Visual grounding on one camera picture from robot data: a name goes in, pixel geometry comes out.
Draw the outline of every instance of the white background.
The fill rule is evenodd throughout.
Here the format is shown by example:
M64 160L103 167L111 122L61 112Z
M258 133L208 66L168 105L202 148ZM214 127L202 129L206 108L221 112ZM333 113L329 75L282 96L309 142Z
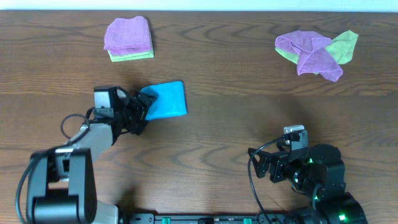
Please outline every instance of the white background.
M0 9L398 12L398 0L0 0Z

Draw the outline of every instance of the wooden table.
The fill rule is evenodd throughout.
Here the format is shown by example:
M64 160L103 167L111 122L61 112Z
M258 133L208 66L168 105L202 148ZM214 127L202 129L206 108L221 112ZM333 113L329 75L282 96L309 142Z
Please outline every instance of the wooden table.
M107 26L137 15L150 21L155 58L111 63ZM65 141L62 118L93 106L94 86L173 80L185 83L188 114L153 121L103 153L95 162L100 200L159 213L257 213L248 147L304 124L310 145L341 150L347 190L369 223L398 222L397 27L397 14L2 11L0 222L17 222L15 191L30 154ZM294 30L359 34L338 82L297 76L274 50L275 38ZM267 209L309 201L288 182L254 183Z

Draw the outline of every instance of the crumpled purple cloth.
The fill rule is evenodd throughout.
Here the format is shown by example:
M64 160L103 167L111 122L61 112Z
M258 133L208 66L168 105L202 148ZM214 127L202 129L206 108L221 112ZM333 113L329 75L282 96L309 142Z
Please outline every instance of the crumpled purple cloth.
M104 50L127 55L152 50L148 21L142 16L115 19L106 29Z
M325 50L332 43L330 38L314 31L294 31L280 35L275 40L275 46L299 55L297 74L317 73L325 79L336 82L343 74L343 69Z

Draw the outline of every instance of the led light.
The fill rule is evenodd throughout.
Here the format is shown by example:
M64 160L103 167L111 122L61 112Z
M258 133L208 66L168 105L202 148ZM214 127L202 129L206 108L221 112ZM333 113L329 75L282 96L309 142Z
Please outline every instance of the led light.
M338 218L340 219L340 221L346 220L346 216L344 214L339 215Z

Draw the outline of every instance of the blue cloth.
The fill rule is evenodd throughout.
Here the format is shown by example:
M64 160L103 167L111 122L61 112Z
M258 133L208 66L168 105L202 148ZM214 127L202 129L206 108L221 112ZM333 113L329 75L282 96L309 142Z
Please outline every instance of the blue cloth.
M148 110L147 121L187 113L184 84L181 81L147 86L141 92L156 97L156 101Z

